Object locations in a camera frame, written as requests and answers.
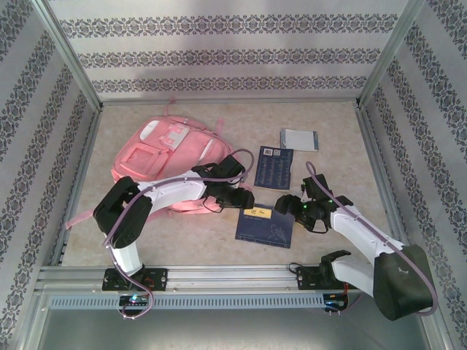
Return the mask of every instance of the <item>wall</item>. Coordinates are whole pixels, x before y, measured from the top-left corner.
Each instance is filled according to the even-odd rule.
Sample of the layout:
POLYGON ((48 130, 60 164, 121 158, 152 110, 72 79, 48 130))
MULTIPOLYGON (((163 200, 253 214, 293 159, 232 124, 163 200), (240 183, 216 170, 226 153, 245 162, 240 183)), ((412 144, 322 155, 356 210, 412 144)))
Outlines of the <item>wall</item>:
POLYGON ((0 23, 0 349, 6 349, 50 256, 94 111, 29 2, 1 0, 0 23))
POLYGON ((467 1, 427 1, 367 106, 398 209, 467 349, 467 1))
POLYGON ((103 101, 356 98, 407 0, 52 0, 103 101))

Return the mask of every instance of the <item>enclosure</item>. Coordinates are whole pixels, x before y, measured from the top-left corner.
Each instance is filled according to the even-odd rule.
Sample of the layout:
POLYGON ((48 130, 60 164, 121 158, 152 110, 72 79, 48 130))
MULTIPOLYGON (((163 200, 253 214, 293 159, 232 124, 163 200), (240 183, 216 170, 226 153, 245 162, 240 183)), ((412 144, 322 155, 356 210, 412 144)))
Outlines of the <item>enclosure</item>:
MULTIPOLYGON (((466 5, 3 0, 0 348, 467 349, 466 5), (226 209, 145 225, 139 253, 167 268, 165 291, 146 321, 122 320, 128 293, 102 290, 112 261, 95 221, 65 223, 97 206, 118 151, 166 110, 211 130, 222 119, 255 156, 282 128, 317 131, 318 152, 294 153, 290 193, 310 160, 379 229, 421 246, 438 311, 390 322, 367 297, 329 318, 288 264, 358 249, 298 224, 289 249, 240 241, 226 209)), ((256 168, 255 202, 273 206, 283 193, 253 187, 256 168)))

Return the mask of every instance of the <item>beige floor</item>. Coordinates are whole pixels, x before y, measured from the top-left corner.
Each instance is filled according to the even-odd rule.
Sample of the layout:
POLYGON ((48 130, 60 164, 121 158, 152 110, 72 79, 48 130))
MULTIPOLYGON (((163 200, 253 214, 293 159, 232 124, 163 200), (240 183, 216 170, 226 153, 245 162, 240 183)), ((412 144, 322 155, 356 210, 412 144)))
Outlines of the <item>beige floor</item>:
MULTIPOLYGON (((162 114, 162 106, 106 106, 90 159, 78 213, 93 209, 113 185, 110 169, 115 155, 149 117, 162 114)), ((363 215, 388 232, 357 119, 348 103, 314 104, 190 104, 173 105, 171 114, 193 117, 213 128, 225 119, 223 137, 234 148, 248 148, 255 155, 260 145, 279 147, 281 128, 315 130, 319 152, 295 152, 291 192, 299 194, 301 179, 308 177, 305 161, 311 160, 325 174, 337 195, 346 195, 363 215)), ((254 170, 247 183, 253 183, 254 170)), ((274 205, 283 193, 254 187, 256 203, 274 205)), ((262 265, 318 263, 322 255, 339 249, 356 249, 330 230, 325 235, 293 228, 290 249, 235 239, 239 212, 161 217, 146 225, 138 240, 146 265, 262 265)), ((101 246, 103 235, 93 219, 72 228, 63 265, 111 265, 101 246)))

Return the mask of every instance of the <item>book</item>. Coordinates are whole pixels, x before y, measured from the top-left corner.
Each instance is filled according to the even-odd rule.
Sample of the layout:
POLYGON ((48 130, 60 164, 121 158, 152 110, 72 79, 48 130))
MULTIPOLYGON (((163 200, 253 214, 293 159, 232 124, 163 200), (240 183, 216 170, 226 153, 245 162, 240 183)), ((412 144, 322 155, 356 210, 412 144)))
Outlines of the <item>book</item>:
POLYGON ((240 211, 235 239, 289 249, 294 222, 291 213, 282 215, 272 206, 255 204, 240 211))
POLYGON ((295 151, 318 152, 318 133, 316 131, 282 129, 280 131, 280 146, 295 151))
POLYGON ((292 160, 293 149, 261 146, 254 185, 272 190, 289 190, 292 160))

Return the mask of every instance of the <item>blue book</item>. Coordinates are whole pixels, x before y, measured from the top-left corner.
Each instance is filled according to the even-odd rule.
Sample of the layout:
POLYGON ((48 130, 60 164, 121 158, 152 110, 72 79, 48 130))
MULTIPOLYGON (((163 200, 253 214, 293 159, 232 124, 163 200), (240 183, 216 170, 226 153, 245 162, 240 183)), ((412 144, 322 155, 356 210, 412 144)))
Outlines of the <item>blue book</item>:
POLYGON ((293 149, 260 147, 255 186, 272 190, 290 189, 293 149))
POLYGON ((272 206, 255 204, 253 209, 240 211, 235 239, 289 249, 294 222, 291 213, 282 215, 272 206))

